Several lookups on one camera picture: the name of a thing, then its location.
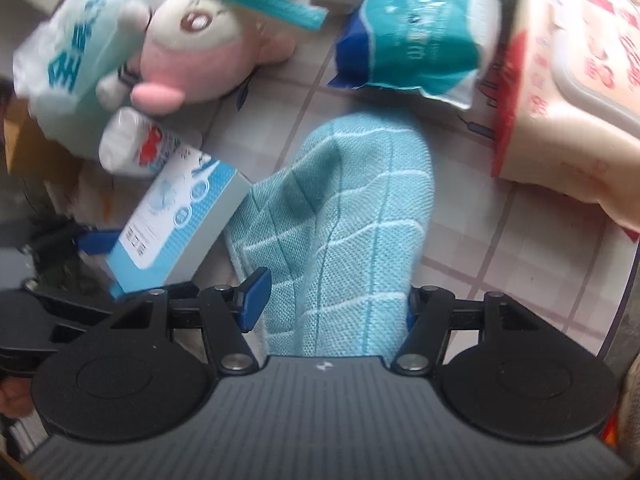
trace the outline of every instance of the plush toy foot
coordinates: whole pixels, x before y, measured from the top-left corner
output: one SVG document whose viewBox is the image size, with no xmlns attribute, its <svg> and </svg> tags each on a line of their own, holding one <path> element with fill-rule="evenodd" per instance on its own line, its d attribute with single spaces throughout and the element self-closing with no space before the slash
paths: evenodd
<svg viewBox="0 0 640 480">
<path fill-rule="evenodd" d="M 296 49 L 296 38 L 286 32 L 264 35 L 257 64 L 280 63 L 289 59 Z"/>
<path fill-rule="evenodd" d="M 95 95 L 105 110 L 116 111 L 127 97 L 131 88 L 118 78 L 118 73 L 106 75 L 95 86 Z"/>
<path fill-rule="evenodd" d="M 182 90 L 158 83 L 140 83 L 131 91 L 131 103 L 143 114 L 167 115 L 184 103 Z"/>
</svg>

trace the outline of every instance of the stuffed animal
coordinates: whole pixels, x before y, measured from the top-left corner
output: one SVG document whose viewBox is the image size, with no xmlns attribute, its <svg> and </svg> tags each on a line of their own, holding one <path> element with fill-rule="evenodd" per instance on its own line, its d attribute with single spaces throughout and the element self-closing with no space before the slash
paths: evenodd
<svg viewBox="0 0 640 480">
<path fill-rule="evenodd" d="M 98 101 L 116 110 L 130 92 L 145 114 L 165 115 L 182 104 L 232 91 L 255 66 L 288 59 L 287 33 L 263 34 L 255 18 L 221 0 L 167 0 L 156 12 L 127 4 L 118 28 L 146 31 L 142 51 L 96 87 Z"/>
</svg>

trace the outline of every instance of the teal text on plastic bag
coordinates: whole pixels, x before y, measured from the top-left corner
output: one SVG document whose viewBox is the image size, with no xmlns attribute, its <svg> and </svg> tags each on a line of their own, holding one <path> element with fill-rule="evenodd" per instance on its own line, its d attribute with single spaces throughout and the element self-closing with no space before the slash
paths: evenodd
<svg viewBox="0 0 640 480">
<path fill-rule="evenodd" d="M 369 83 L 443 95 L 479 64 L 468 0 L 365 0 Z"/>
</svg>

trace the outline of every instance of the teal package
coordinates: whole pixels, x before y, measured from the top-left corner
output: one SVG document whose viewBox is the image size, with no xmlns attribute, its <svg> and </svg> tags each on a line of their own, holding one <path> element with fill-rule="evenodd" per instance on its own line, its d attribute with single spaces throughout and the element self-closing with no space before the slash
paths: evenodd
<svg viewBox="0 0 640 480">
<path fill-rule="evenodd" d="M 364 0 L 336 44 L 330 85 L 414 90 L 468 108 L 482 64 L 471 7 L 479 2 L 491 11 L 480 14 L 499 18 L 499 4 L 494 11 L 486 1 Z"/>
</svg>

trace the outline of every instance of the white plastic bag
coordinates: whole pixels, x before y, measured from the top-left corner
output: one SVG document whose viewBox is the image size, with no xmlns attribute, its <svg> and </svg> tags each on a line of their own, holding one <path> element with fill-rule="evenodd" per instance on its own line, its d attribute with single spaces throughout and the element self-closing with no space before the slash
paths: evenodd
<svg viewBox="0 0 640 480">
<path fill-rule="evenodd" d="M 119 32 L 120 7 L 129 0 L 65 0 L 14 55 L 16 94 L 29 99 L 45 136 L 71 153 L 97 159 L 110 113 L 95 85 L 142 47 L 142 35 Z M 150 7 L 164 0 L 142 0 Z"/>
</svg>

